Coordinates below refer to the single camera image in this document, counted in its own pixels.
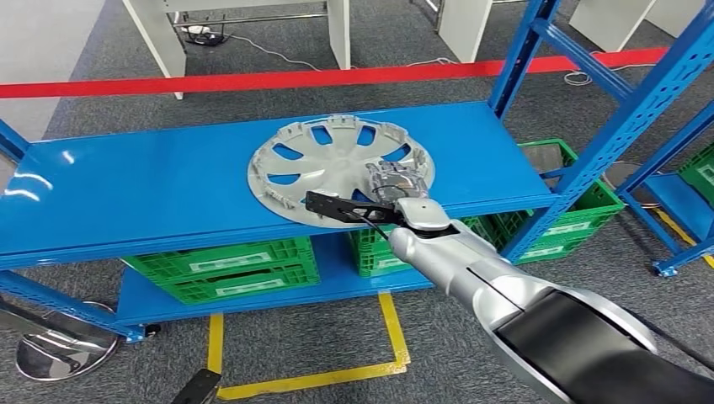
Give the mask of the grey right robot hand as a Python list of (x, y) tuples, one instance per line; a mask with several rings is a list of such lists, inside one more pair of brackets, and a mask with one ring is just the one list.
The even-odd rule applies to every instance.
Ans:
[(365, 168), (369, 191), (378, 203), (389, 205), (400, 198), (429, 197), (429, 187), (424, 177), (414, 168), (385, 160), (366, 163)]

